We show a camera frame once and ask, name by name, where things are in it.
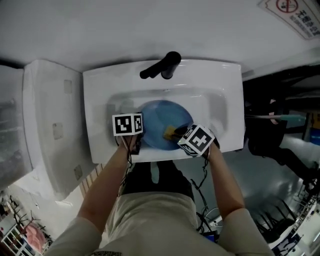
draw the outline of sink basin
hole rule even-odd
[[[139,112],[146,103],[180,104],[194,122],[210,128],[222,152],[243,147],[245,132],[241,66],[209,60],[182,60],[171,79],[141,79],[157,60],[103,67],[83,73],[88,138],[94,163],[106,163],[117,148],[112,115]],[[164,151],[142,145],[133,162],[189,158],[182,149]]]

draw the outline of no smoking symbol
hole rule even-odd
[[[277,0],[276,7],[279,11],[290,14],[298,9],[298,3],[297,0]]]

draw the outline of beige t-shirt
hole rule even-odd
[[[46,256],[273,255],[246,209],[229,214],[218,244],[196,231],[196,206],[178,193],[120,196],[107,222],[108,244],[87,219],[75,218]]]

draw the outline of pink cloth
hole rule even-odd
[[[38,228],[35,224],[30,223],[26,227],[25,231],[28,244],[39,253],[42,253],[46,239],[40,228]]]

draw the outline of person's right arm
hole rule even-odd
[[[216,202],[224,220],[230,213],[245,208],[241,190],[218,147],[212,143],[208,157]]]
[[[237,256],[272,256],[250,213],[241,190],[217,146],[210,147],[211,174],[217,205],[223,219],[218,244]]]

